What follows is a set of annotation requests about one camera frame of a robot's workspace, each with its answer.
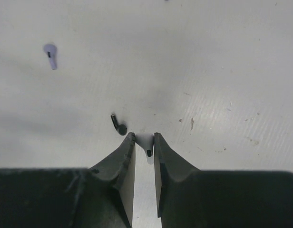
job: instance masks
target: white surface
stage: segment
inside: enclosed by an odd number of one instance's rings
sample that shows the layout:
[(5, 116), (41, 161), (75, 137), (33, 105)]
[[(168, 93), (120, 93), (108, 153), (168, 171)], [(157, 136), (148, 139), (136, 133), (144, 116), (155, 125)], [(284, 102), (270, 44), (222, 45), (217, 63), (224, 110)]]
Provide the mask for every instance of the white surface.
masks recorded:
[[(0, 167), (92, 166), (112, 111), (200, 169), (293, 171), (293, 0), (0, 0)], [(133, 227), (158, 228), (136, 167)]]

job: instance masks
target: wireless earbud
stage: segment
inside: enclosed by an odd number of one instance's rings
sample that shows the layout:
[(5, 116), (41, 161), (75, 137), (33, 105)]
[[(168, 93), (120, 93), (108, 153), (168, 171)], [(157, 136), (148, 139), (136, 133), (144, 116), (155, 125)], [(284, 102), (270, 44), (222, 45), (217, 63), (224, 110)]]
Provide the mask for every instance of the wireless earbud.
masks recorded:
[(115, 116), (115, 114), (112, 114), (110, 116), (112, 118), (114, 127), (116, 129), (116, 131), (120, 134), (120, 135), (126, 135), (127, 133), (127, 127), (124, 124), (118, 124), (117, 118)]
[(147, 163), (150, 165), (154, 163), (153, 146), (154, 135), (146, 133), (135, 134), (136, 143), (145, 151)]
[(57, 55), (57, 47), (53, 44), (45, 44), (43, 47), (44, 52), (46, 53), (51, 69), (57, 69), (56, 55)]

